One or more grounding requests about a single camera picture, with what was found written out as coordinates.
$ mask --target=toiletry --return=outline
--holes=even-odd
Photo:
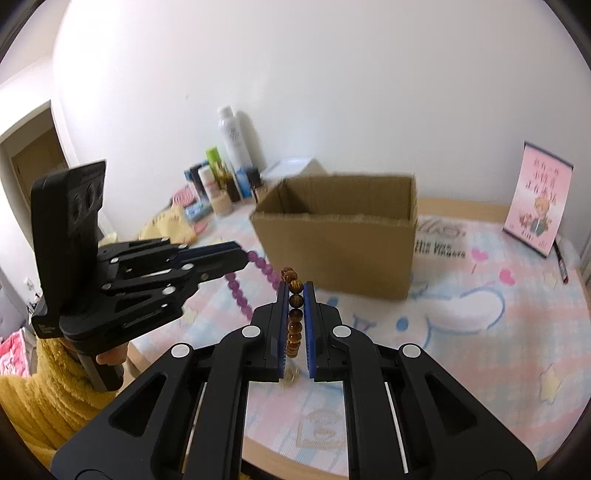
[[[220,188],[217,186],[216,178],[209,165],[205,165],[199,169],[198,177],[201,180],[209,201],[211,202],[215,196],[219,195]]]
[[[217,151],[217,147],[206,150],[205,155],[219,187],[222,190],[227,191],[232,203],[240,202],[241,197],[238,187],[236,186],[236,181],[234,180],[232,173],[223,164],[220,154]]]
[[[213,213],[218,216],[224,216],[233,210],[232,201],[227,192],[221,192],[212,199]]]
[[[216,179],[217,185],[220,188],[223,188],[225,174],[222,159],[220,158],[220,154],[217,151],[217,147],[206,150],[205,157],[207,158],[207,163],[209,164],[209,168],[212,170],[213,177]]]
[[[252,161],[244,143],[240,122],[234,116],[231,106],[218,109],[217,114],[219,115],[219,129],[236,176],[236,182],[242,196],[247,198],[251,196],[251,190],[246,178],[246,169],[252,167]]]
[[[195,223],[201,220],[202,218],[206,217],[213,211],[212,205],[209,200],[205,200],[205,202],[196,202],[192,205],[189,205],[185,208],[184,214],[185,218],[191,222]]]
[[[246,169],[246,177],[252,190],[252,195],[257,203],[259,203],[267,194],[268,189],[261,181],[261,174],[256,167]]]
[[[195,185],[195,190],[197,190],[197,194],[199,195],[200,200],[207,199],[207,193],[205,192],[205,188],[203,187],[203,183],[199,178],[199,169],[207,165],[207,161],[204,160],[201,163],[197,163],[190,167],[188,170],[185,170],[184,175],[185,178],[192,182]]]

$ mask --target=pink poster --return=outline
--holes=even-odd
[[[570,163],[525,143],[505,231],[546,257],[564,213],[572,174]]]

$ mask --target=black pen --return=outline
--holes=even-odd
[[[560,270],[560,275],[562,276],[562,283],[565,285],[569,282],[569,274],[566,272],[566,264],[564,263],[564,258],[562,258],[562,254],[560,253],[560,248],[558,248],[558,242],[554,240],[554,250],[556,250],[556,257],[558,258],[558,269]]]

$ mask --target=wooden table edge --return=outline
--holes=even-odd
[[[509,212],[509,207],[506,205],[431,197],[420,197],[417,206],[419,215],[444,216],[493,223],[504,223]],[[579,269],[577,269],[577,277],[591,315],[591,300]],[[140,353],[133,343],[129,344],[128,358],[140,372],[144,372],[150,366],[148,359]],[[343,480],[348,478],[347,476],[335,475],[298,463],[247,437],[244,437],[243,440],[242,457],[261,470],[284,480],[299,480],[301,478],[309,480]],[[542,468],[550,458],[551,456],[548,456],[539,460],[537,462],[538,469]]]

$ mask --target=pink item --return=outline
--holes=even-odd
[[[193,224],[193,231],[197,234],[200,235],[201,233],[203,233],[205,231],[205,229],[207,228],[209,224],[209,220],[201,220],[197,223]]]
[[[503,268],[499,273],[499,280],[503,282],[505,285],[509,285],[512,287],[515,285],[515,279],[513,278],[513,273],[508,268]]]
[[[189,184],[185,185],[173,195],[173,205],[188,207],[189,205],[194,204],[196,200],[195,193]]]
[[[477,262],[484,262],[485,260],[488,260],[488,253],[478,250],[477,248],[470,250],[470,254]]]
[[[570,163],[525,144],[504,230],[546,257],[558,233],[572,175]]]
[[[267,277],[267,280],[272,284],[275,291],[279,290],[279,275],[273,271],[273,267],[267,263],[263,257],[259,257],[254,250],[247,253],[248,261],[254,263]],[[225,275],[228,281],[228,288],[232,290],[232,297],[236,300],[236,304],[240,307],[241,312],[250,321],[252,320],[252,307],[248,304],[248,299],[244,296],[244,292],[240,289],[240,284],[236,279],[236,272]]]
[[[0,375],[30,377],[25,340],[19,330],[0,345]]]

